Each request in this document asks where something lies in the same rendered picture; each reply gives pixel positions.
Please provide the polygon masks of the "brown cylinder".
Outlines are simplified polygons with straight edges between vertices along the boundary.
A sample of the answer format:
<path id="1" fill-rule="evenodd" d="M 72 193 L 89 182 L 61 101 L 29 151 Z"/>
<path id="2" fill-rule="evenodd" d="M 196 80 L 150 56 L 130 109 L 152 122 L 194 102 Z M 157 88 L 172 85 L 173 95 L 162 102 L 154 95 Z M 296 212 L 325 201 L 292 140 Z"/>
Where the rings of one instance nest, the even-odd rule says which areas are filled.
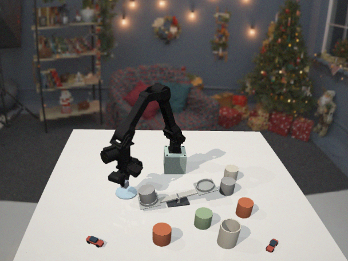
<path id="1" fill-rule="evenodd" d="M 171 241 L 171 226 L 167 223 L 156 223 L 152 229 L 152 239 L 155 245 L 164 247 Z"/>
<path id="2" fill-rule="evenodd" d="M 251 216 L 254 202 L 250 198 L 241 197 L 236 207 L 236 215 L 242 219 Z"/>

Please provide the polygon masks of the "beige cylinder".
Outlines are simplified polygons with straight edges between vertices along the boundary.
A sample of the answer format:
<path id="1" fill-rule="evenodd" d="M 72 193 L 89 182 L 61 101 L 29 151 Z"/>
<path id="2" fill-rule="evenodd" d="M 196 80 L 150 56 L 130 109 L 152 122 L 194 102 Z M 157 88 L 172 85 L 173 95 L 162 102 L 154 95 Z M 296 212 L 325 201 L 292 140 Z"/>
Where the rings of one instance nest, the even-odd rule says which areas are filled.
<path id="1" fill-rule="evenodd" d="M 233 177 L 236 181 L 239 168 L 235 165 L 226 165 L 224 170 L 224 177 Z"/>

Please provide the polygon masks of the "green cylinder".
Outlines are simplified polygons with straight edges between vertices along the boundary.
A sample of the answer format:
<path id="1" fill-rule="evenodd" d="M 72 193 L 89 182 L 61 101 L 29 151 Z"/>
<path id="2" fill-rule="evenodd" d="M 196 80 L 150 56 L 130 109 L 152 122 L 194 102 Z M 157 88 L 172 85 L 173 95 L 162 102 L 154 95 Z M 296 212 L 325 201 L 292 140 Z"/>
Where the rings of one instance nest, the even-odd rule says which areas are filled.
<path id="1" fill-rule="evenodd" d="M 213 212 L 206 207 L 201 207 L 196 210 L 194 218 L 194 226 L 200 230 L 207 230 L 212 223 Z"/>

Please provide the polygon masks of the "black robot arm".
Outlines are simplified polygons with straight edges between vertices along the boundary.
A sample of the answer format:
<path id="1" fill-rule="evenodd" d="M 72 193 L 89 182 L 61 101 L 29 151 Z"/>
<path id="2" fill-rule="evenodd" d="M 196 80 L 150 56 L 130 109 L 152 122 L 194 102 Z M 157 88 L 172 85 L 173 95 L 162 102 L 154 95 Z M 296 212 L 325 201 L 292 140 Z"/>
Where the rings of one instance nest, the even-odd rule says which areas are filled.
<path id="1" fill-rule="evenodd" d="M 102 161 L 107 164 L 113 162 L 119 158 L 126 159 L 131 155 L 131 145 L 133 137 L 136 133 L 136 125 L 141 115 L 143 114 L 148 103 L 156 100 L 159 103 L 161 113 L 165 122 L 165 128 L 163 129 L 164 135 L 167 139 L 170 139 L 168 151 L 169 153 L 181 153 L 181 144 L 185 142 L 186 137 L 182 135 L 181 129 L 175 123 L 175 119 L 172 113 L 169 99 L 171 97 L 170 88 L 155 83 L 152 86 L 147 87 L 144 91 L 140 92 L 139 98 L 135 105 L 129 112 L 125 121 L 123 121 L 115 130 L 108 147 L 104 147 L 100 153 Z M 118 143 L 116 140 L 120 141 Z M 132 162 L 124 167 L 124 173 L 129 173 L 133 177 L 138 177 L 143 169 L 143 162 Z"/>

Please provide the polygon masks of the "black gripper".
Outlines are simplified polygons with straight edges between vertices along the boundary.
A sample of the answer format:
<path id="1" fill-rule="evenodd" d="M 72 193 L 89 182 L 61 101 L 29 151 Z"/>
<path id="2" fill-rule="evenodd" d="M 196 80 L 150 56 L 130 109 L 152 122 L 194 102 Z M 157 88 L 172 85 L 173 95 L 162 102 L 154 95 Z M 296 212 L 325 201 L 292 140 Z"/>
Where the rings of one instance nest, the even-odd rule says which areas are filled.
<path id="1" fill-rule="evenodd" d="M 116 168 L 118 169 L 117 172 L 113 171 L 109 176 L 108 176 L 108 181 L 111 181 L 111 182 L 114 182 L 114 183 L 117 183 L 117 184 L 121 184 L 122 187 L 125 186 L 125 180 L 129 180 L 129 177 L 131 174 L 129 173 L 124 173 L 124 167 L 126 164 L 129 164 L 130 163 L 130 160 L 132 159 L 132 162 L 138 162 L 139 159 L 138 158 L 135 158 L 135 157 L 128 157 L 126 159 L 117 159 L 115 161 L 117 161 L 117 166 Z"/>

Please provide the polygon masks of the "red toy car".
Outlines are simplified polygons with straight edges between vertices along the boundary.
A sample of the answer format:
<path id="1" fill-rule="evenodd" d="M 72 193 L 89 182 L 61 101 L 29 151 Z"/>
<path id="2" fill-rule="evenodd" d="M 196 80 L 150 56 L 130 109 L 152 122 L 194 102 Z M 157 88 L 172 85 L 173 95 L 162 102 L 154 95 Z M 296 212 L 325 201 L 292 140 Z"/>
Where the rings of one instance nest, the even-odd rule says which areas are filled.
<path id="1" fill-rule="evenodd" d="M 86 238 L 86 241 L 88 244 L 94 244 L 96 247 L 100 248 L 102 247 L 102 245 L 104 245 L 104 241 L 103 240 L 99 240 L 97 237 L 94 236 L 88 236 Z"/>
<path id="2" fill-rule="evenodd" d="M 274 251 L 275 246 L 277 246 L 278 240 L 272 239 L 270 240 L 269 245 L 266 247 L 266 251 L 272 253 Z"/>

